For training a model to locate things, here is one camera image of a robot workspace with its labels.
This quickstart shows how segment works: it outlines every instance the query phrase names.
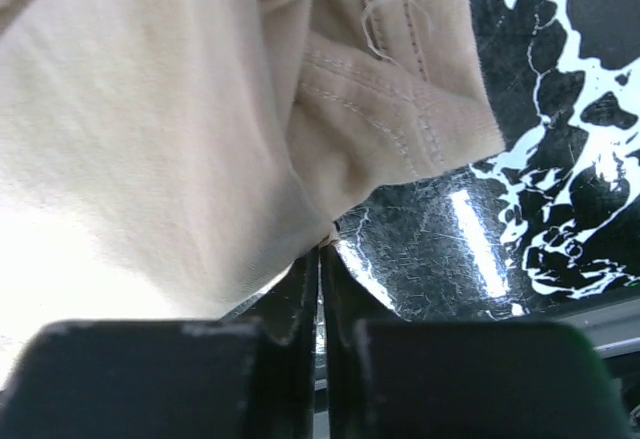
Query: beige fabric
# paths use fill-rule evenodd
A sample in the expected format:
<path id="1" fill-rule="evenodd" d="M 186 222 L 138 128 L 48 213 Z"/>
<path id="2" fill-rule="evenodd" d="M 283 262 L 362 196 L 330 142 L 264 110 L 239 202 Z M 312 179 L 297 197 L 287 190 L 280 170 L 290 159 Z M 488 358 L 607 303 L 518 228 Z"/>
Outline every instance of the beige fabric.
<path id="1" fill-rule="evenodd" d="M 467 1 L 0 0 L 0 334 L 219 316 L 498 152 Z"/>

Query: marble pattern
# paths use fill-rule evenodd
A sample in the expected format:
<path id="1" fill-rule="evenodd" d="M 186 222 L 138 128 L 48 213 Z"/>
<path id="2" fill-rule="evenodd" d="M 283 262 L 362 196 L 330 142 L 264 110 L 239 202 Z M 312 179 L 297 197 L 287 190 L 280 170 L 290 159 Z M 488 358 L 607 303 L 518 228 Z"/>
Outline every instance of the marble pattern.
<path id="1" fill-rule="evenodd" d="M 471 0 L 509 150 L 342 219 L 345 263 L 387 307 L 500 319 L 640 283 L 638 6 Z"/>

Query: stitching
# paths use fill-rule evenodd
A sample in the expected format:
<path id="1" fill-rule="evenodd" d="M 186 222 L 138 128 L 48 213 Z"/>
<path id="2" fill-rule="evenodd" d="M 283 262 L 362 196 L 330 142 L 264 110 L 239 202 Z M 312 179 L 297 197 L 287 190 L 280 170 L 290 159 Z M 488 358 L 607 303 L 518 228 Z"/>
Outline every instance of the stitching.
<path id="1" fill-rule="evenodd" d="M 416 178 L 420 177 L 416 172 L 413 161 L 411 160 L 411 156 L 409 155 L 409 149 L 407 145 L 404 142 L 401 142 L 400 138 L 396 134 L 394 134 L 391 129 L 389 129 L 386 126 L 383 126 L 378 122 L 372 121 L 371 118 L 368 116 L 368 114 L 366 114 L 362 109 L 360 109 L 356 104 L 354 104 L 351 101 L 347 101 L 346 99 L 340 96 L 331 94 L 330 92 L 327 92 L 327 91 L 323 91 L 322 89 L 318 89 L 304 82 L 300 82 L 299 86 L 300 86 L 300 90 L 306 92 L 307 94 L 310 94 L 315 97 L 323 98 L 328 101 L 337 102 L 338 104 L 342 105 L 343 107 L 349 109 L 350 111 L 356 113 L 358 116 L 362 117 L 365 121 L 367 121 L 376 129 L 386 133 L 389 137 L 393 139 L 393 142 L 395 143 L 396 148 L 400 151 L 400 154 L 404 158 L 406 164 L 409 166 L 409 169 L 411 170 L 413 175 Z"/>
<path id="2" fill-rule="evenodd" d="M 364 0 L 365 5 L 371 4 L 373 0 Z M 389 55 L 387 46 L 385 44 L 384 36 L 382 35 L 382 28 L 380 25 L 380 17 L 376 14 L 375 7 L 371 10 L 371 14 L 369 15 L 371 18 L 371 29 L 373 30 L 373 35 L 376 38 L 378 49 L 384 54 Z"/>
<path id="3" fill-rule="evenodd" d="M 440 145 L 438 144 L 438 140 L 436 139 L 436 135 L 433 133 L 433 130 L 431 129 L 431 127 L 429 126 L 429 123 L 427 121 L 427 117 L 426 117 L 427 110 L 423 105 L 423 103 L 425 102 L 424 101 L 424 96 L 422 95 L 421 92 L 416 94 L 416 89 L 415 88 L 414 88 L 413 93 L 414 93 L 414 96 L 419 96 L 419 98 L 417 98 L 418 100 L 416 100 L 414 102 L 414 105 L 416 106 L 416 109 L 418 110 L 418 123 L 420 124 L 420 127 L 425 131 L 425 133 L 427 135 L 427 140 L 433 146 L 433 152 L 434 152 L 434 154 L 436 156 L 436 159 L 438 160 L 438 162 L 444 168 L 444 158 L 442 157 L 442 152 L 440 151 Z"/>
<path id="4" fill-rule="evenodd" d="M 318 61 L 320 61 L 320 62 L 322 62 L 324 64 L 329 64 L 329 65 L 332 65 L 334 67 L 343 69 L 345 72 L 347 72 L 347 73 L 349 73 L 349 74 L 351 74 L 353 76 L 357 76 L 357 77 L 361 77 L 363 79 L 366 79 L 366 80 L 372 82 L 373 84 L 375 84 L 376 86 L 379 86 L 379 87 L 383 88 L 388 94 L 390 94 L 393 97 L 399 97 L 401 99 L 404 99 L 407 102 L 412 102 L 413 101 L 411 97 L 401 93 L 399 90 L 393 88 L 392 86 L 390 86 L 388 84 L 385 84 L 384 82 L 382 82 L 380 80 L 380 78 L 378 78 L 376 76 L 373 76 L 371 74 L 367 74 L 365 72 L 359 71 L 359 70 L 355 69 L 355 67 L 352 66 L 349 63 L 346 63 L 346 62 L 341 61 L 339 59 L 331 59 L 331 58 L 329 58 L 327 56 L 322 55 L 322 53 L 320 53 L 319 51 L 307 52 L 307 55 L 312 57 L 312 58 L 314 58 L 314 59 L 317 59 Z M 326 67 L 322 67 L 320 64 L 317 64 L 316 62 L 312 62 L 310 60 L 307 60 L 307 63 L 311 64 L 313 66 L 319 67 L 321 69 L 324 69 L 324 70 L 329 70 Z M 363 84 L 360 81 L 358 81 L 358 83 L 360 85 L 364 86 L 364 87 L 371 88 L 371 86 L 368 86 L 367 84 Z"/>
<path id="5" fill-rule="evenodd" d="M 429 82 L 429 75 L 426 72 L 424 66 L 424 60 L 422 59 L 422 50 L 420 49 L 420 45 L 418 43 L 418 36 L 415 31 L 415 27 L 413 25 L 413 21 L 411 20 L 411 11 L 409 10 L 409 1 L 402 1 L 403 9 L 404 9 L 404 17 L 407 20 L 407 27 L 409 28 L 409 37 L 411 38 L 411 45 L 413 46 L 413 53 L 416 55 L 416 60 L 418 62 L 418 70 L 422 74 L 422 78 Z"/>

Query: garment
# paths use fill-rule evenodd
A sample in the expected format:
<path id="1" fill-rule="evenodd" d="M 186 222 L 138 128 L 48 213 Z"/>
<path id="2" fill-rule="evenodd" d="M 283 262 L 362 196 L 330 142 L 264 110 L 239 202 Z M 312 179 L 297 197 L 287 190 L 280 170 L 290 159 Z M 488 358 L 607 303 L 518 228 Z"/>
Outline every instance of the garment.
<path id="1" fill-rule="evenodd" d="M 468 0 L 0 7 L 5 336 L 218 317 L 375 187 L 503 147 Z"/>

